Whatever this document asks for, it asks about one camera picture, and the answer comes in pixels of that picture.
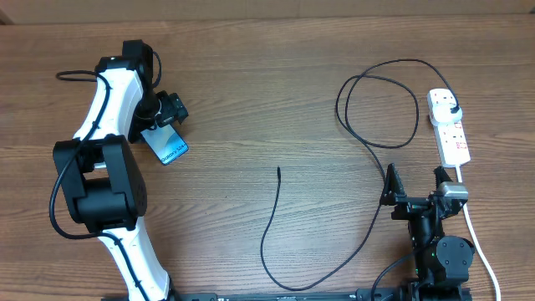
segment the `wooden table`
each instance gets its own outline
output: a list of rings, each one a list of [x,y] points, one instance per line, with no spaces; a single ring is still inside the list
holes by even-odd
[[[0,27],[0,299],[98,300],[125,285],[96,239],[68,241],[51,228],[48,198],[57,176],[52,148],[85,118],[87,83],[54,79],[93,69],[142,38],[163,61],[162,89],[177,92],[190,117],[179,126],[187,154],[162,166],[133,145],[148,188],[146,222],[155,252],[183,293],[282,292],[262,269],[260,238],[283,170],[279,207],[267,235],[267,265],[281,282],[303,286],[325,275],[363,239],[382,183],[365,148],[334,117],[342,83],[389,59],[431,62],[459,95],[472,162],[463,168],[471,217],[504,299],[535,294],[535,17],[533,15],[330,18],[278,21],[121,23]],[[411,196],[434,188],[439,165],[425,95],[442,82],[426,66],[398,64],[375,74],[411,87],[420,128],[395,162]],[[364,80],[349,119],[364,137],[406,140],[412,98]],[[384,208],[360,254],[311,291],[370,287],[410,251],[405,222]],[[74,225],[59,196],[59,223]],[[446,233],[469,238],[462,214]],[[397,268],[381,285],[413,274]],[[476,300],[492,284],[478,256],[470,270]]]

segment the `white power adapter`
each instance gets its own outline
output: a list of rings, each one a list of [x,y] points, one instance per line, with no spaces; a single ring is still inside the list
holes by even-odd
[[[429,117],[435,129],[436,144],[444,167],[461,166],[470,161],[465,131],[462,128],[462,109],[451,113],[456,101],[448,89],[433,89],[427,94]]]
[[[434,126],[461,121],[461,108],[456,113],[451,113],[451,109],[456,106],[456,99],[449,89],[433,89],[429,91],[427,104],[429,105],[429,117]]]

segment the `robotic arm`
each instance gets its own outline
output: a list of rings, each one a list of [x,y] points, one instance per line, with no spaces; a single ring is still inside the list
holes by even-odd
[[[81,128],[72,140],[57,142],[53,149],[58,173],[75,155],[62,182],[69,214],[110,250],[130,301],[175,299],[171,279],[147,235],[145,183],[127,142],[143,140],[146,131],[156,133],[150,133],[153,139],[158,130],[174,131],[171,123],[181,123],[188,115],[176,94],[155,94],[152,58],[152,48],[140,40],[124,41],[121,56],[102,58],[95,72],[106,79],[111,90],[99,127],[80,145],[106,97],[101,78],[97,78],[95,97]],[[86,180],[84,173],[95,168],[106,168],[108,177]]]

